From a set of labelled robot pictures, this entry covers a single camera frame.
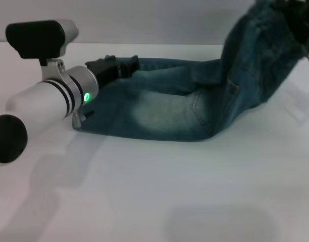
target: green light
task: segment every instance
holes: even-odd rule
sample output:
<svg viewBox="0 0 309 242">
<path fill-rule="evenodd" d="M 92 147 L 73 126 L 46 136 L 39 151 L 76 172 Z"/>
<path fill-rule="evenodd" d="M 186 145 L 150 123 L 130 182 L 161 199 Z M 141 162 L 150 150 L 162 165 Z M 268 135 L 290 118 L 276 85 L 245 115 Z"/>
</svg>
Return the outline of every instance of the green light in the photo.
<svg viewBox="0 0 309 242">
<path fill-rule="evenodd" d="M 86 93 L 85 96 L 84 96 L 84 101 L 85 102 L 88 102 L 90 99 L 90 94 L 89 93 Z"/>
</svg>

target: black clip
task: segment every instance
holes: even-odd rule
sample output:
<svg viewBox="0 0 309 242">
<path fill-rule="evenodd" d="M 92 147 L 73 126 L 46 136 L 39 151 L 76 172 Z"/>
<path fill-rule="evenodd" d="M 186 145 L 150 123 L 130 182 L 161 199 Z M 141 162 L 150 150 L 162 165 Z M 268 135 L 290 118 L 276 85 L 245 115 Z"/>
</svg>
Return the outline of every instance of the black clip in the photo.
<svg viewBox="0 0 309 242">
<path fill-rule="evenodd" d="M 94 62 L 85 63 L 97 78 L 99 88 L 102 88 L 118 78 L 130 78 L 140 67 L 139 58 L 133 56 L 128 62 L 118 62 L 114 55 Z"/>
</svg>

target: white backdrop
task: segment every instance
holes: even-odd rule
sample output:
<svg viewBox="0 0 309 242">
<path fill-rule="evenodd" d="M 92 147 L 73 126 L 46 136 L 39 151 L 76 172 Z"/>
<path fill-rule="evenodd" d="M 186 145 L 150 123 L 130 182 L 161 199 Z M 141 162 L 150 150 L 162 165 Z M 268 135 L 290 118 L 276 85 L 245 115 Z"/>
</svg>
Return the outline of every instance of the white backdrop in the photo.
<svg viewBox="0 0 309 242">
<path fill-rule="evenodd" d="M 216 59 L 221 46 L 70 44 L 106 54 Z M 0 43 L 0 111 L 41 80 Z M 0 242 L 309 242 L 309 64 L 266 105 L 204 142 L 78 133 L 59 122 L 0 166 Z"/>
<path fill-rule="evenodd" d="M 254 0 L 0 0 L 0 41 L 11 22 L 66 18 L 77 42 L 223 44 Z"/>
</svg>

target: jeans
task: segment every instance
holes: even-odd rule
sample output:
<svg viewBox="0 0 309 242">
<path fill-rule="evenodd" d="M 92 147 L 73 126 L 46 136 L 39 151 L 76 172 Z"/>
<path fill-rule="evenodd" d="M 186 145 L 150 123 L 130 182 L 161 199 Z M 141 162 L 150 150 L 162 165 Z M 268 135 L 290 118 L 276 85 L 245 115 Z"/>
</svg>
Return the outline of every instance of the jeans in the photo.
<svg viewBox="0 0 309 242">
<path fill-rule="evenodd" d="M 110 83 L 82 107 L 95 114 L 81 130 L 199 141 L 229 127 L 241 113 L 266 102 L 304 57 L 303 46 L 271 3 L 256 1 L 227 37 L 220 59 L 141 58 L 132 78 Z"/>
</svg>

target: blue jeans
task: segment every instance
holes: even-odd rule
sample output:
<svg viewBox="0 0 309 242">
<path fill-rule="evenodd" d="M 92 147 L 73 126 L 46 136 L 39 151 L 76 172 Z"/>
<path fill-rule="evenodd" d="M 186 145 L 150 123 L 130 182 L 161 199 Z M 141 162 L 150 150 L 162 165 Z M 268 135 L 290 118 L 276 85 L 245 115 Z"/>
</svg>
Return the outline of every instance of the blue jeans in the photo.
<svg viewBox="0 0 309 242">
<path fill-rule="evenodd" d="M 199 141 L 266 102 L 304 57 L 282 13 L 258 0 L 229 34 L 221 59 L 141 58 L 83 106 L 82 131 L 135 139 Z"/>
</svg>

